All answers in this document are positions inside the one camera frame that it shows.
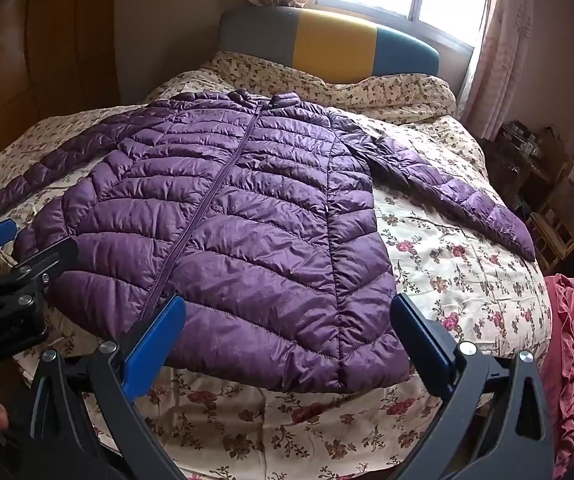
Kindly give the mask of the purple quilted down jacket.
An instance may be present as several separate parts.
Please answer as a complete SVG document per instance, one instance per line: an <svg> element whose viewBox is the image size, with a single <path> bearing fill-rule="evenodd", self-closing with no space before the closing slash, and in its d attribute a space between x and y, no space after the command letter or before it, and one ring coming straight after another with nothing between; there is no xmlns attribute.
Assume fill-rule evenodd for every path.
<svg viewBox="0 0 574 480"><path fill-rule="evenodd" d="M84 164L14 242L20 260L78 245L49 303L109 338L180 296L187 322L168 362L274 391L407 378L376 182L535 257L526 226L488 194L294 93L188 92L104 118L2 188L0 217Z"/></svg>

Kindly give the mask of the floral duvet on bed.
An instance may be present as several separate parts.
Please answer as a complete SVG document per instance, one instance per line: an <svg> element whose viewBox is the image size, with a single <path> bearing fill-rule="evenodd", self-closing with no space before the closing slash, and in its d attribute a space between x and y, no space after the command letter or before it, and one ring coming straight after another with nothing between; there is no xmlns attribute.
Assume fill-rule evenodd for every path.
<svg viewBox="0 0 574 480"><path fill-rule="evenodd" d="M220 52L153 90L285 91L343 110L374 136L390 136L432 165L489 191L477 141L454 118L455 99L436 77L323 79L251 55ZM542 358L552 314L540 267L401 192L378 186L378 229L398 286L459 340ZM417 376L355 396L274 393L187 370L162 370L137 402L165 451L191 479L387 477L439 409Z"/></svg>

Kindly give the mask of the brown wooden wardrobe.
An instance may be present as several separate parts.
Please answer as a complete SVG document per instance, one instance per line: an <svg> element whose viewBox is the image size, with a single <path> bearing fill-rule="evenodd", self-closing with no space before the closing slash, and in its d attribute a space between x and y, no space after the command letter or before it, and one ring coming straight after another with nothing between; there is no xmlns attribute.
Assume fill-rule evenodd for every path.
<svg viewBox="0 0 574 480"><path fill-rule="evenodd" d="M119 102L114 0L0 0L0 152L43 118Z"/></svg>

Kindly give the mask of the cluttered wooden side table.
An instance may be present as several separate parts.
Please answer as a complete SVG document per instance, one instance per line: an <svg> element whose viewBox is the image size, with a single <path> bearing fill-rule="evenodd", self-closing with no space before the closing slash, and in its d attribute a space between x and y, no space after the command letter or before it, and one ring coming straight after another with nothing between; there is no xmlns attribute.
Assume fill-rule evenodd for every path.
<svg viewBox="0 0 574 480"><path fill-rule="evenodd" d="M490 181L526 224L543 273L574 276L574 158L559 136L506 122L481 145Z"/></svg>

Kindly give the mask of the grey yellow teal headboard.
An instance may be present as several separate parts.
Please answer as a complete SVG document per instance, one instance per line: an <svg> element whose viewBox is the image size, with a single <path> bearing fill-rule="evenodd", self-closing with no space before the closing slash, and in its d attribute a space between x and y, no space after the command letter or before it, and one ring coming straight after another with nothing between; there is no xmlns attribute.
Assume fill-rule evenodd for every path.
<svg viewBox="0 0 574 480"><path fill-rule="evenodd" d="M327 11L246 6L225 12L218 48L264 58L333 84L439 73L434 48L387 26Z"/></svg>

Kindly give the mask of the right pink curtain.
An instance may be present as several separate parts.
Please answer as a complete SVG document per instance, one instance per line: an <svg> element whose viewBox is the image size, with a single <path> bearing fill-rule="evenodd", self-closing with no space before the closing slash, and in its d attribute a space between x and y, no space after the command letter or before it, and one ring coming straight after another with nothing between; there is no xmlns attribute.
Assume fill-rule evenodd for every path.
<svg viewBox="0 0 574 480"><path fill-rule="evenodd" d="M526 64L533 8L534 0L485 0L457 109L478 139L494 140L507 116Z"/></svg>

